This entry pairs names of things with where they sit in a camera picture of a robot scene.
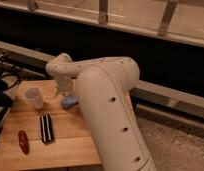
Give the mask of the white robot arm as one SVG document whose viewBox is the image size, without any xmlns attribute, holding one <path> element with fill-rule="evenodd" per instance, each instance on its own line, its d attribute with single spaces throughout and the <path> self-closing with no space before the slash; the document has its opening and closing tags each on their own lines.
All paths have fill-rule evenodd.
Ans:
<svg viewBox="0 0 204 171">
<path fill-rule="evenodd" d="M 126 94 L 140 70 L 129 57 L 74 62 L 61 54 L 46 64 L 58 89 L 74 91 L 105 171 L 157 171 Z"/>
</svg>

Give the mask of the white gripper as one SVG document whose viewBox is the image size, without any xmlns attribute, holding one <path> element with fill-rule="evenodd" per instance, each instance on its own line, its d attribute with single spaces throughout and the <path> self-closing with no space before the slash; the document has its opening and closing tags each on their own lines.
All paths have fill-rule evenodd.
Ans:
<svg viewBox="0 0 204 171">
<path fill-rule="evenodd" d="M 73 81 L 70 77 L 57 77 L 56 81 L 56 96 L 69 96 L 73 92 Z"/>
</svg>

